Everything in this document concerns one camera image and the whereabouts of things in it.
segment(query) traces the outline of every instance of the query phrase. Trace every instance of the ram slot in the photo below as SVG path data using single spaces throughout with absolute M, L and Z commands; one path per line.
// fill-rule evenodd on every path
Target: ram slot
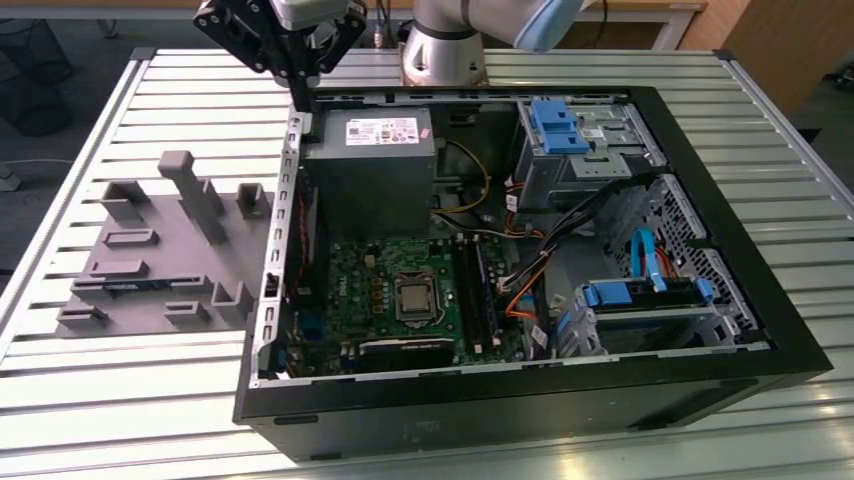
M 470 244 L 474 248 L 474 257 L 478 261 L 479 294 L 480 294 L 480 323 L 486 327 L 486 334 L 490 344 L 494 347 L 500 345 L 500 328 L 498 326 L 498 314 L 495 312 L 495 297 L 492 296 L 492 284 L 490 283 L 490 272 L 487 271 L 486 258 L 480 243 Z
M 463 339 L 468 353 L 483 353 L 484 336 L 479 318 L 479 287 L 476 264 L 471 262 L 468 243 L 455 243 L 451 249 L 454 281 L 456 284 L 456 302 L 463 322 Z

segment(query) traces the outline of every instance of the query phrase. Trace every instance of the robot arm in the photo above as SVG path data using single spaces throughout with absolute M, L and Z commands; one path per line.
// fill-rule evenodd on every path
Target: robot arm
M 364 31 L 362 0 L 208 0 L 193 18 L 196 27 L 256 72 L 272 72 L 287 87 L 294 108 L 314 110 L 312 89 Z M 318 25 L 335 31 L 318 45 Z
M 479 32 L 531 52 L 551 50 L 594 0 L 420 0 L 403 53 L 415 85 L 472 85 L 486 79 Z
M 479 32 L 534 52 L 551 49 L 575 14 L 594 0 L 419 0 L 403 53 L 415 85 L 474 85 L 486 78 Z M 330 73 L 366 28 L 362 0 L 207 0 L 196 27 L 256 72 L 269 70 L 288 87 L 294 108 L 314 110 L 322 73 Z M 312 34 L 331 22 L 318 45 Z

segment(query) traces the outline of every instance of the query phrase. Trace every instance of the motherboard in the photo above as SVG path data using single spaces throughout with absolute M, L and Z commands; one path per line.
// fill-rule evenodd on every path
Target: motherboard
M 326 310 L 300 312 L 306 373 L 518 361 L 519 325 L 494 296 L 507 268 L 498 238 L 334 243 Z

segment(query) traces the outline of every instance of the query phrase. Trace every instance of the sticker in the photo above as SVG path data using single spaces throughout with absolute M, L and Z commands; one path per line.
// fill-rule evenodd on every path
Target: sticker
M 582 128 L 582 135 L 587 138 L 598 137 L 604 138 L 604 132 L 600 128 Z
M 347 122 L 347 146 L 419 143 L 415 118 L 356 118 Z
M 510 210 L 512 213 L 516 213 L 518 205 L 519 199 L 516 198 L 516 196 L 507 195 L 507 210 Z
M 546 332 L 543 332 L 543 329 L 539 328 L 538 325 L 534 325 L 534 329 L 531 330 L 531 338 L 540 347 L 546 348 L 546 345 L 548 344 L 548 335 L 546 335 Z

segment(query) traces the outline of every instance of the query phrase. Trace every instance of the yellow cable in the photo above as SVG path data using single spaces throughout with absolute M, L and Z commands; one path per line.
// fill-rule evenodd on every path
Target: yellow cable
M 487 173 L 486 167 L 483 166 L 483 162 L 480 161 L 478 156 L 471 152 L 471 150 L 468 150 L 463 146 L 462 143 L 459 143 L 456 140 L 446 140 L 446 142 L 448 143 L 448 145 L 456 146 L 456 148 L 459 148 L 463 151 L 463 153 L 468 155 L 468 157 L 478 164 L 478 168 L 480 168 L 480 172 L 483 173 L 484 185 L 483 185 L 483 192 L 480 194 L 480 198 L 478 198 L 478 200 L 474 203 L 470 203 L 468 205 L 464 205 L 462 207 L 440 208 L 439 210 L 434 210 L 434 212 L 439 212 L 439 213 L 462 213 L 467 210 L 471 210 L 478 205 L 480 205 L 483 201 L 487 199 L 487 197 L 490 196 L 490 174 Z

